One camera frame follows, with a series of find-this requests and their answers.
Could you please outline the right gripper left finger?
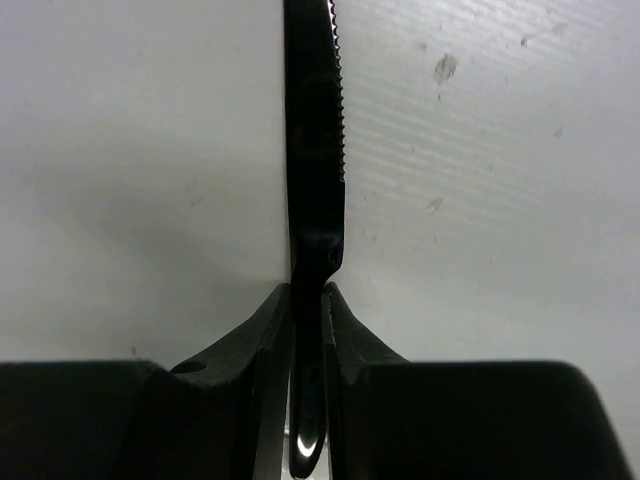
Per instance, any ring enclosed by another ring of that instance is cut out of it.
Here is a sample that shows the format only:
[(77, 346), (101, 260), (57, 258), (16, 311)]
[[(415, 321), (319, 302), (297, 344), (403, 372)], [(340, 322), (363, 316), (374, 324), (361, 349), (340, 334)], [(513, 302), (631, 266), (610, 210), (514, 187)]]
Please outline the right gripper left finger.
[(290, 288), (210, 347), (145, 382), (137, 479), (278, 479), (292, 350)]

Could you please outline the black table knife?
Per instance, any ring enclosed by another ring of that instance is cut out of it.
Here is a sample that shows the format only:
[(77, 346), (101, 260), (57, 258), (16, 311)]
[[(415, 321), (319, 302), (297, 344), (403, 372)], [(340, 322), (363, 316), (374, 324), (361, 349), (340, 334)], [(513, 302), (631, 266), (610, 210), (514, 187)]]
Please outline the black table knife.
[(289, 472), (308, 478), (326, 435), (321, 295), (344, 250), (344, 108), (335, 4), (283, 4), (286, 186), (294, 357)]

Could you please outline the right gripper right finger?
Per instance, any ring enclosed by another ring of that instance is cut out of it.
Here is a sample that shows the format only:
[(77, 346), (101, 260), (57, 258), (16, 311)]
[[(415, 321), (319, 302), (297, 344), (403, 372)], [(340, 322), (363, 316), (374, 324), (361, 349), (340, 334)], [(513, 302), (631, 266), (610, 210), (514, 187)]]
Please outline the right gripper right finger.
[(370, 479), (370, 369), (407, 360), (354, 315), (334, 282), (322, 292), (322, 342), (330, 477)]

